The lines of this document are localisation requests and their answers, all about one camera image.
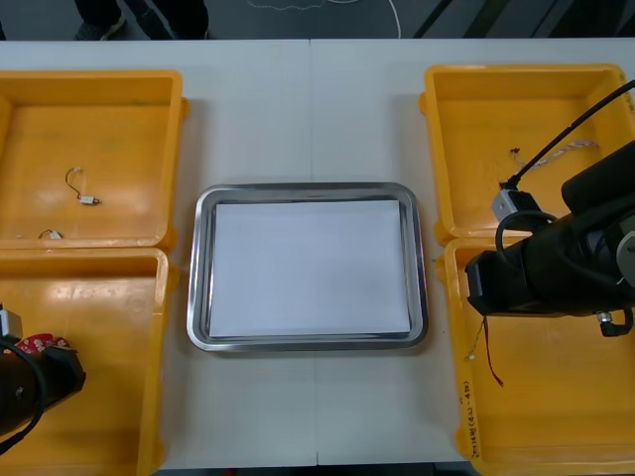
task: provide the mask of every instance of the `sheet of paper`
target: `sheet of paper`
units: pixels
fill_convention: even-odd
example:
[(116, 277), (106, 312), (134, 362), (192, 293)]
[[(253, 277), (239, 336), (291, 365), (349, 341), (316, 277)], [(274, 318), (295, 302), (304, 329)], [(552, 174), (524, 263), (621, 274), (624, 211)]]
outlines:
[(214, 337), (407, 332), (399, 202), (216, 207)]

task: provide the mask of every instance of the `white table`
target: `white table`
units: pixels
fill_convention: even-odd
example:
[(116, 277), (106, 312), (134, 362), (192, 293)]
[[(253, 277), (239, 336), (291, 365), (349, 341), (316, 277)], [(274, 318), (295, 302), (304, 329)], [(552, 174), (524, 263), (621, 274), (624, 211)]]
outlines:
[[(175, 68), (184, 125), (173, 261), (182, 269), (165, 353), (165, 468), (460, 459), (442, 248), (425, 118), (435, 63), (614, 62), (633, 40), (115, 42), (0, 45), (3, 68)], [(430, 332), (417, 349), (219, 356), (188, 341), (192, 206), (223, 182), (394, 180), (418, 197)]]

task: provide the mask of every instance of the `red object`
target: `red object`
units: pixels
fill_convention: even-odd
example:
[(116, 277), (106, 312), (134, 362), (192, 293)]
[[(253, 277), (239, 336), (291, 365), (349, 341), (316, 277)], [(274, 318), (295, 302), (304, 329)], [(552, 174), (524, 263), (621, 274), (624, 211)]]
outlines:
[(52, 334), (35, 334), (26, 339), (22, 339), (19, 344), (16, 345), (20, 350), (23, 350), (27, 354), (36, 354), (42, 352), (47, 347), (67, 347), (68, 342), (61, 337), (53, 337)]

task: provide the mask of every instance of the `yellow plastic tray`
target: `yellow plastic tray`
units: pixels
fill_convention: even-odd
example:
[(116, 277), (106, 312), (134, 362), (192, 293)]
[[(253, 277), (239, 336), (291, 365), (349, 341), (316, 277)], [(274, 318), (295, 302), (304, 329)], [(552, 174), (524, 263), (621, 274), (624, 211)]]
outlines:
[(176, 71), (0, 72), (0, 249), (169, 251), (187, 111)]
[[(528, 162), (582, 112), (626, 82), (611, 64), (433, 66), (426, 72), (420, 107), (426, 114), (440, 221), (437, 237), (491, 237), (498, 221), (491, 204), (498, 183), (519, 167), (510, 156), (520, 149)], [(573, 131), (599, 149), (566, 152), (529, 171), (523, 190), (546, 211), (569, 213), (561, 197), (564, 181), (635, 139), (628, 94)]]
[(77, 349), (78, 394), (0, 457), (3, 476), (147, 476), (159, 468), (168, 259), (156, 249), (0, 252), (0, 299), (25, 335)]
[(482, 474), (635, 472), (635, 334), (602, 337), (594, 316), (482, 317), (464, 272), (486, 239), (453, 240), (437, 261), (445, 283), (460, 407), (456, 443)]

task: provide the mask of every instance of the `white cable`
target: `white cable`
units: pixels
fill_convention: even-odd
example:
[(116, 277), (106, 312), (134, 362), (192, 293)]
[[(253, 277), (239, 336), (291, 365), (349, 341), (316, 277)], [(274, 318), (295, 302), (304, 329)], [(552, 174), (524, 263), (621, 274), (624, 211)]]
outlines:
[[(585, 139), (571, 141), (568, 144), (566, 144), (565, 146), (559, 148), (557, 151), (555, 151), (550, 156), (545, 157), (541, 161), (536, 162), (534, 164), (534, 166), (530, 168), (530, 170), (532, 171), (533, 169), (538, 169), (538, 168), (540, 168), (542, 166), (545, 166), (551, 160), (555, 159), (556, 157), (561, 156), (562, 154), (564, 154), (567, 151), (572, 151), (573, 149), (581, 149), (581, 148), (584, 148), (584, 147), (591, 147), (593, 149), (597, 149), (599, 146), (596, 143), (594, 143), (593, 141), (588, 141), (588, 140), (585, 140)], [(525, 167), (525, 163), (523, 161), (521, 161), (520, 158), (518, 157), (519, 149), (512, 149), (509, 152), (510, 152), (511, 156), (514, 158), (514, 160), (516, 161), (516, 163), (520, 166), (519, 171), (522, 170), (522, 168)]]
[(324, 6), (325, 3), (326, 3), (326, 0), (321, 0), (320, 3), (315, 3), (313, 5), (308, 5), (306, 7), (299, 7), (298, 5), (287, 5), (286, 7), (276, 7), (274, 5), (257, 5), (253, 3), (251, 0), (247, 0), (247, 4), (251, 7), (276, 10), (277, 12), (285, 12), (287, 10), (300, 10), (301, 12), (304, 12), (305, 10), (310, 10), (312, 8), (321, 8)]
[(397, 15), (397, 9), (395, 8), (393, 0), (388, 0), (388, 3), (390, 3), (390, 8), (393, 9), (393, 15), (395, 16), (395, 24), (397, 25), (397, 38), (401, 40), (401, 22), (399, 21), (399, 15)]
[[(251, 0), (247, 0), (247, 4), (254, 8), (260, 9), (269, 9), (275, 10), (277, 12), (285, 12), (287, 10), (298, 10), (304, 12), (305, 10), (311, 10), (312, 8), (321, 8), (326, 3), (333, 3), (335, 5), (350, 5), (352, 3), (357, 3), (359, 0), (321, 0), (319, 3), (314, 3), (313, 5), (307, 5), (306, 7), (300, 7), (298, 5), (287, 5), (286, 7), (276, 7), (275, 5), (258, 5), (253, 3)], [(395, 4), (393, 0), (388, 0), (390, 4), (390, 8), (393, 11), (393, 15), (395, 17), (395, 24), (397, 25), (397, 38), (401, 40), (401, 22), (399, 21), (399, 15), (397, 14), (397, 9), (395, 8)]]

